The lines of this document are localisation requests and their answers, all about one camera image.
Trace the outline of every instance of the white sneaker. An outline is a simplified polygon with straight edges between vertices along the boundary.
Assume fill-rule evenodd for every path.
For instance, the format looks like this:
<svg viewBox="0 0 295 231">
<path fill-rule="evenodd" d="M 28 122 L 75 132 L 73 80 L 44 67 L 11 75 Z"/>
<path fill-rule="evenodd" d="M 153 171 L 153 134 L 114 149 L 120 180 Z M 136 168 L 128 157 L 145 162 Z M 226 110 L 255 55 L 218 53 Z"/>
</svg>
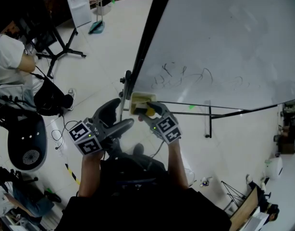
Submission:
<svg viewBox="0 0 295 231">
<path fill-rule="evenodd" d="M 68 91 L 67 94 L 71 95 L 72 98 L 73 98 L 72 106 L 70 108 L 68 108 L 68 110 L 73 110 L 74 109 L 74 102 L 75 102 L 76 91 L 75 91 L 74 88 L 69 88 L 69 91 Z"/>
<path fill-rule="evenodd" d="M 252 177 L 251 177 L 249 174 L 246 176 L 246 182 L 247 182 L 247 185 L 248 185 L 250 182 L 253 182 L 253 179 L 252 179 Z"/>
<path fill-rule="evenodd" d="M 261 183 L 261 190 L 263 191 L 263 192 L 266 192 L 266 185 L 265 185 L 265 183 Z"/>
</svg>

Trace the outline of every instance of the yellow and black tape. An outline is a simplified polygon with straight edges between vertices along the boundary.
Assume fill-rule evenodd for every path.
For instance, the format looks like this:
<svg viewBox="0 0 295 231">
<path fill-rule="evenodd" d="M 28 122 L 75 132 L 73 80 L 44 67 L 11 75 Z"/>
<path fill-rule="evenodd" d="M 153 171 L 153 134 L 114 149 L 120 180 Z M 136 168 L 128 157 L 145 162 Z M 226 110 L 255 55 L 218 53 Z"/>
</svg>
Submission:
<svg viewBox="0 0 295 231">
<path fill-rule="evenodd" d="M 78 185 L 80 185 L 80 180 L 76 178 L 76 175 L 70 170 L 68 164 L 65 164 L 66 168 L 67 168 L 67 171 L 72 175 L 72 177 L 74 178 L 74 180 L 76 181 L 76 183 Z"/>
</svg>

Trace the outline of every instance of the person in black clothing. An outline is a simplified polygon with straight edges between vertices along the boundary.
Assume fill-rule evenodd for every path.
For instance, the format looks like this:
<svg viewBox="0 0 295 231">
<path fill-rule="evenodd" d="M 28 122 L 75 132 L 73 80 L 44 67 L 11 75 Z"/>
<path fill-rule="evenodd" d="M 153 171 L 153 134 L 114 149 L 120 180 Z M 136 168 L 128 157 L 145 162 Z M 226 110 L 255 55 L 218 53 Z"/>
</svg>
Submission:
<svg viewBox="0 0 295 231">
<path fill-rule="evenodd" d="M 258 206 L 260 208 L 260 211 L 269 214 L 269 217 L 267 218 L 264 225 L 270 221 L 275 221 L 278 218 L 280 210 L 278 208 L 278 205 L 271 204 L 267 201 L 265 197 L 265 185 L 260 188 L 257 184 L 253 182 L 252 178 L 249 175 L 247 175 L 246 180 L 252 190 L 255 189 L 255 187 L 257 188 Z"/>
<path fill-rule="evenodd" d="M 78 197 L 70 199 L 56 230 L 195 226 L 228 231 L 227 214 L 189 188 L 179 140 L 168 147 L 168 171 L 143 155 L 141 144 L 133 155 L 118 149 L 106 161 L 103 152 L 84 156 Z"/>
</svg>

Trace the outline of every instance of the floor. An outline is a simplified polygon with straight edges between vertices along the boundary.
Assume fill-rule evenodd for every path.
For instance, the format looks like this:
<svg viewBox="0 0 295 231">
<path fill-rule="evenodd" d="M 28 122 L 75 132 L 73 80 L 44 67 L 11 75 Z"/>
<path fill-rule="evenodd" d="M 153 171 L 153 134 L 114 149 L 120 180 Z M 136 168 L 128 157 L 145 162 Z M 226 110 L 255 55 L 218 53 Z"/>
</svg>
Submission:
<svg viewBox="0 0 295 231">
<path fill-rule="evenodd" d="M 78 35 L 71 44 L 73 50 L 83 51 L 85 59 L 68 55 L 59 59 L 53 69 L 54 83 L 67 92 L 70 87 L 76 89 L 75 108 L 65 115 L 65 122 L 83 120 L 91 117 L 105 102 L 117 98 L 123 89 L 120 78 L 126 70 L 132 70 L 141 35 L 148 16 L 152 0 L 122 0 L 112 6 L 112 11 L 104 16 L 105 30 L 101 34 L 88 34 L 91 23 L 78 28 Z M 67 42 L 74 26 L 72 21 L 64 23 L 57 29 Z M 50 47 L 58 53 L 61 47 L 54 43 Z M 45 72 L 48 62 L 41 59 L 37 63 Z M 205 107 L 191 108 L 187 105 L 168 105 L 171 111 L 204 112 Z M 215 109 L 213 112 L 223 114 L 232 110 Z M 224 208 L 228 204 L 226 192 L 221 181 L 232 185 L 241 192 L 246 192 L 246 174 L 251 174 L 259 181 L 264 170 L 264 160 L 275 151 L 273 136 L 277 133 L 278 108 L 221 118 L 213 121 L 212 138 L 204 137 L 208 129 L 208 120 L 204 116 L 177 115 L 183 131 L 181 139 L 182 155 L 189 182 L 196 182 L 193 188 L 201 191 L 217 206 Z M 62 205 L 53 211 L 62 216 L 63 209 L 70 197 L 75 196 L 79 185 L 74 181 L 65 167 L 70 169 L 80 180 L 82 156 L 64 134 L 63 146 L 55 150 L 60 142 L 51 138 L 55 129 L 63 129 L 62 117 L 44 117 L 48 137 L 48 155 L 45 164 L 34 175 L 44 188 L 50 188 L 62 198 Z M 53 132 L 55 138 L 59 133 Z M 0 128 L 0 166 L 13 168 L 7 153 L 7 131 Z M 137 143 L 142 143 L 145 154 L 156 152 L 161 141 L 151 134 L 148 126 L 135 118 L 134 126 L 121 139 L 124 151 L 131 153 Z M 168 163 L 168 149 L 163 146 L 155 159 Z M 208 187 L 200 187 L 203 177 L 212 177 Z"/>
</svg>

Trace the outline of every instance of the caster wheel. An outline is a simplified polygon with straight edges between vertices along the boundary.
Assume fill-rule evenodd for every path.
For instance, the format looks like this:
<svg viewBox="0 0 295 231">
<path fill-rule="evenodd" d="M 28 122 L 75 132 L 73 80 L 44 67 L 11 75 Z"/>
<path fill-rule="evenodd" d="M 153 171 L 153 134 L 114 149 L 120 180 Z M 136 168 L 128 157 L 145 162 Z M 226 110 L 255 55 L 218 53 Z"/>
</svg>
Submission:
<svg viewBox="0 0 295 231">
<path fill-rule="evenodd" d="M 280 138 L 280 135 L 275 135 L 275 136 L 273 136 L 273 141 L 278 142 L 279 138 Z"/>
</svg>

